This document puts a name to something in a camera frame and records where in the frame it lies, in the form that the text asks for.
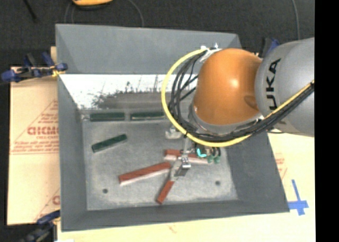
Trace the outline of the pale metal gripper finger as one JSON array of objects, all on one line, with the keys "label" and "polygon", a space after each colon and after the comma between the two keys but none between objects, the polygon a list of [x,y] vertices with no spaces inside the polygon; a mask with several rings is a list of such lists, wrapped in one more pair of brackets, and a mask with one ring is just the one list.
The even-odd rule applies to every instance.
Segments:
[{"label": "pale metal gripper finger", "polygon": [[169,180],[171,182],[175,182],[179,177],[175,177],[175,172],[176,170],[181,166],[181,165],[189,165],[189,159],[187,157],[181,157],[180,159],[177,159],[174,164],[171,167],[170,174],[169,174]]},{"label": "pale metal gripper finger", "polygon": [[184,177],[191,169],[191,165],[181,165],[175,172],[175,177]]}]

